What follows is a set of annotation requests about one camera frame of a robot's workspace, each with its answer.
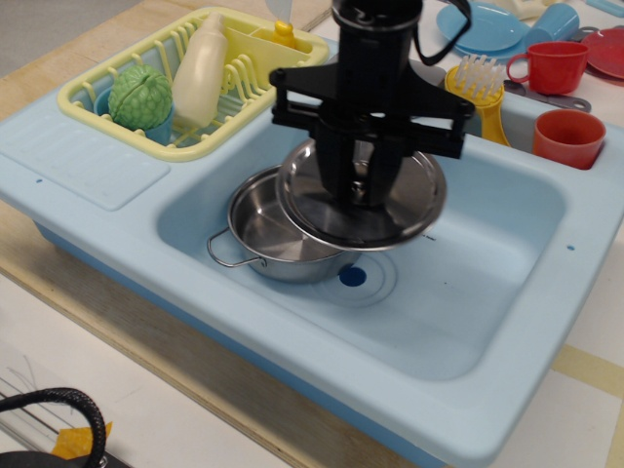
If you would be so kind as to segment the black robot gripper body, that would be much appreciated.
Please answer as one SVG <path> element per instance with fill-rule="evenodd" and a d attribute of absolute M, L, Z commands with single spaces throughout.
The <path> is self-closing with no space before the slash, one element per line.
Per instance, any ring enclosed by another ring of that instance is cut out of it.
<path fill-rule="evenodd" d="M 326 127 L 359 140 L 395 140 L 412 151 L 459 158 L 468 100 L 426 82 L 412 68 L 420 49 L 420 1 L 335 1 L 338 53 L 323 65 L 278 68 L 276 124 L 309 131 Z"/>

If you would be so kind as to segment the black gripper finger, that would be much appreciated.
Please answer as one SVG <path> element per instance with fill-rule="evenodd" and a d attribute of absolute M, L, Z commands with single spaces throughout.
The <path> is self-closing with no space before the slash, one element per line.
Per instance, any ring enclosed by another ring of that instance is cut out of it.
<path fill-rule="evenodd" d="M 388 197 L 403 163 L 405 148 L 399 143 L 376 143 L 366 177 L 366 205 L 377 207 Z"/>
<path fill-rule="evenodd" d="M 323 187 L 339 203 L 350 203 L 355 177 L 355 140 L 326 127 L 319 127 L 314 139 Z"/>

